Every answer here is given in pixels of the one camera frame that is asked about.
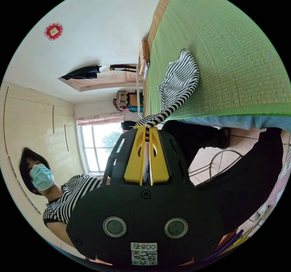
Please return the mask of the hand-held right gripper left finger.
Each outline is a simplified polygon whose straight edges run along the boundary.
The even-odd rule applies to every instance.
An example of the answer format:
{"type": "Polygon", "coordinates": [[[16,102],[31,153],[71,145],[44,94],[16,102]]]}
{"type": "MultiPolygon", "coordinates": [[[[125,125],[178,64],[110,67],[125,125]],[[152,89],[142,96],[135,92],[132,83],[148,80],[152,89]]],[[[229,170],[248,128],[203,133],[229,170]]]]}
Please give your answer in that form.
{"type": "Polygon", "coordinates": [[[146,143],[146,126],[138,126],[133,130],[135,131],[135,137],[124,179],[128,183],[142,185],[146,143]]]}

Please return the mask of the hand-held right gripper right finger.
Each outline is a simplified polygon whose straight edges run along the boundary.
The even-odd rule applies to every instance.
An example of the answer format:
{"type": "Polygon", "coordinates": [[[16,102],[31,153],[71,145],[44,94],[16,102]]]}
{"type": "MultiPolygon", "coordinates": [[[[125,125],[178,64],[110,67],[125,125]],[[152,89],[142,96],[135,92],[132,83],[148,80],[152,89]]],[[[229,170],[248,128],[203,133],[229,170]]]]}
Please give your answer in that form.
{"type": "Polygon", "coordinates": [[[149,166],[151,185],[168,182],[169,173],[156,127],[149,129],[149,166]]]}

